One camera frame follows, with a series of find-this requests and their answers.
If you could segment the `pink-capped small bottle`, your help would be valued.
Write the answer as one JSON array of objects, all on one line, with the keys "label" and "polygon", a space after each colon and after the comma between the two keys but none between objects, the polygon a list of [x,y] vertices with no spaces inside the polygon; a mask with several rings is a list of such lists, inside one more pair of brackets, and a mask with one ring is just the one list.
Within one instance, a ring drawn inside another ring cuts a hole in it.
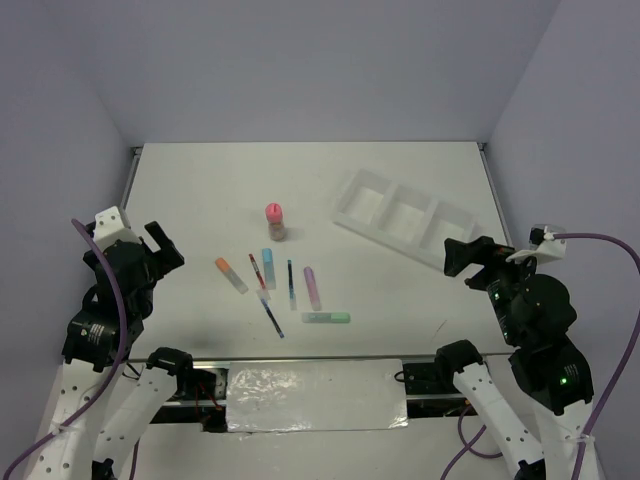
[{"label": "pink-capped small bottle", "polygon": [[283,241],[286,238],[286,227],[282,207],[277,203],[270,203],[265,207],[265,217],[268,224],[269,237],[273,241]]}]

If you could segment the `purple highlighter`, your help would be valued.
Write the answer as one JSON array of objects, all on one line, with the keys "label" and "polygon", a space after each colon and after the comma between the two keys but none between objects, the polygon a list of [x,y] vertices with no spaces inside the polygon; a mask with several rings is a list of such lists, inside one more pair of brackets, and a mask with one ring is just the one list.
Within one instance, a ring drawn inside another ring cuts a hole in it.
[{"label": "purple highlighter", "polygon": [[310,266],[307,266],[303,269],[303,274],[305,278],[305,283],[308,291],[311,308],[313,311],[320,311],[322,307],[321,307],[321,301],[320,301],[320,296],[317,289],[317,283],[316,283],[314,271]]}]

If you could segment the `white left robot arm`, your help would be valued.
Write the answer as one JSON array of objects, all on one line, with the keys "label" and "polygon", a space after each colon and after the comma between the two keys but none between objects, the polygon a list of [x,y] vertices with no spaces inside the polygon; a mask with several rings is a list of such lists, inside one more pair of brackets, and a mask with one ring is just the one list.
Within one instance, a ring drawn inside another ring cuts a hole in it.
[{"label": "white left robot arm", "polygon": [[54,413],[47,434],[25,453],[34,459],[28,476],[116,479],[163,404],[195,389],[192,356],[160,347],[148,357],[129,396],[113,414],[107,412],[133,343],[153,311],[154,289],[183,266],[184,258],[156,222],[145,226],[159,247],[152,250],[117,207],[87,225],[73,225],[88,243],[83,260],[95,283],[68,324]]}]

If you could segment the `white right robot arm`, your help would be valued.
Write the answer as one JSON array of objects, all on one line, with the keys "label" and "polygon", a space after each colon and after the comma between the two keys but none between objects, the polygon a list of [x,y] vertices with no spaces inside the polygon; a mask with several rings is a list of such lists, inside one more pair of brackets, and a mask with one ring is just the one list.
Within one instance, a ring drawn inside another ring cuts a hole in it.
[{"label": "white right robot arm", "polygon": [[563,258],[566,244],[541,230],[534,234],[527,250],[486,236],[468,243],[447,239],[444,273],[455,277],[470,265],[480,266],[465,283],[488,295],[504,341],[514,349],[511,371],[533,408],[539,434],[527,430],[470,341],[438,349],[435,380],[471,403],[513,478],[568,479],[579,465],[581,478],[597,479],[595,447],[583,432],[593,409],[591,371],[567,336],[577,313],[567,288],[536,271],[540,263]]}]

